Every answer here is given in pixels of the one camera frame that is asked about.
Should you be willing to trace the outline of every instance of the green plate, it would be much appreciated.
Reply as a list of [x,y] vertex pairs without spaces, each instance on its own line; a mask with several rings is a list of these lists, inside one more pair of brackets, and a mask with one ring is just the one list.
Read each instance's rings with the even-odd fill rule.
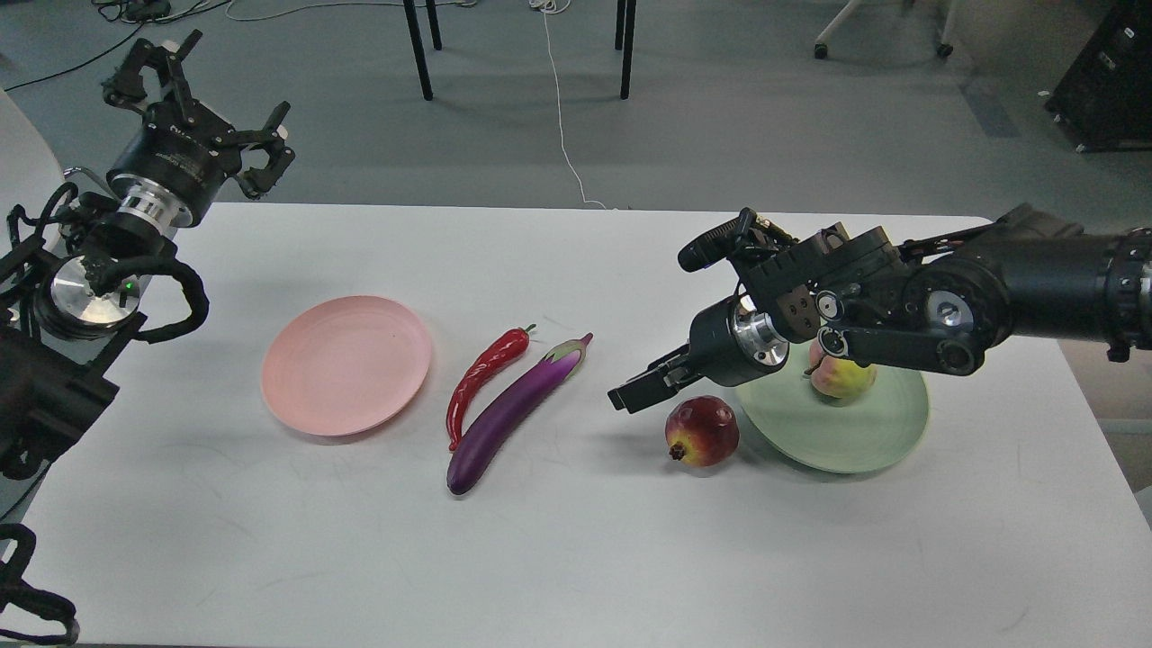
[[783,369],[736,387],[748,417],[786,455],[820,470],[869,473],[916,447],[929,421],[919,371],[878,367],[872,389],[851,400],[828,398],[804,376],[808,345],[793,345]]

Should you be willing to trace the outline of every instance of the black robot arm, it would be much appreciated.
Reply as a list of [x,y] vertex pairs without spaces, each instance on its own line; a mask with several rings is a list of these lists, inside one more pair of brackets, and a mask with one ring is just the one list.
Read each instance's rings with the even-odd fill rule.
[[789,342],[831,355],[969,375],[1010,334],[1152,348],[1152,228],[1085,235],[1021,205],[987,226],[893,246],[841,224],[797,241],[751,209],[689,243],[691,272],[728,259],[744,294],[700,311],[687,345],[608,392],[638,412],[702,377],[735,386],[778,371]]
[[[10,603],[63,632],[0,636],[45,645],[76,641],[75,608],[22,580],[35,536],[5,523],[38,485],[47,467],[75,445],[112,404],[119,387],[105,372],[131,340],[160,342],[203,324],[209,300],[199,276],[177,261],[173,239],[195,227],[226,180],[259,198],[293,160],[285,145],[281,103],[260,129],[237,130],[197,100],[182,62],[200,33],[175,51],[137,40],[103,83],[104,100],[143,118],[142,128],[107,173],[112,195],[79,194],[66,182],[39,218],[16,205],[6,220],[12,253],[0,257],[0,475],[30,483],[0,515],[0,541],[16,551],[0,559],[0,612]],[[156,71],[160,98],[147,103],[142,73]],[[242,156],[263,151],[263,168],[244,168]],[[33,231],[21,240],[20,224]],[[60,240],[46,242],[50,225]],[[184,294],[183,321],[141,330],[141,297],[154,277],[170,277]]]

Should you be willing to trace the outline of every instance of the red chili pepper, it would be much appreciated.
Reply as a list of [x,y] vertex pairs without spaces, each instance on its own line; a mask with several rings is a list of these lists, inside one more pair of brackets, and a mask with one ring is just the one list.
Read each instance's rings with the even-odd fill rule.
[[448,438],[452,443],[448,444],[448,451],[453,452],[456,450],[456,445],[460,443],[461,436],[463,436],[464,427],[464,410],[468,409],[468,404],[472,402],[472,397],[476,392],[492,379],[493,376],[500,372],[501,369],[511,363],[511,361],[524,355],[528,351],[528,332],[532,330],[536,324],[530,324],[526,329],[511,329],[503,336],[492,342],[476,362],[469,367],[464,377],[460,379],[460,384],[456,385],[456,390],[452,392],[452,400],[448,402],[448,415],[445,419],[445,425],[448,428]]

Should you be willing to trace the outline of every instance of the purple eggplant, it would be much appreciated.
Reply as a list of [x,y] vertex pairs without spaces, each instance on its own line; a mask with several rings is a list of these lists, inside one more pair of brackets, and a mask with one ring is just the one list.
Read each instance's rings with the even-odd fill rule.
[[556,345],[480,412],[448,462],[448,490],[464,495],[476,485],[516,425],[584,361],[591,340],[589,333]]

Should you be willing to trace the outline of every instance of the white chair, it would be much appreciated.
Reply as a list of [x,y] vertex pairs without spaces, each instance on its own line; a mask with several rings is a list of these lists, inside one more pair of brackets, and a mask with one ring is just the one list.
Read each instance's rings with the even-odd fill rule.
[[[832,18],[828,27],[824,28],[824,31],[816,37],[816,58],[827,59],[828,58],[828,38],[832,37],[832,32],[840,28],[840,24],[848,20],[848,16],[852,15],[854,12],[861,6],[863,0],[848,0],[843,9],[836,14],[836,17]],[[956,9],[960,7],[960,0],[950,0],[948,7],[948,17],[945,18],[943,31],[940,32],[940,43],[937,44],[937,55],[941,59],[947,59],[953,51],[952,47],[952,30],[956,23]]]

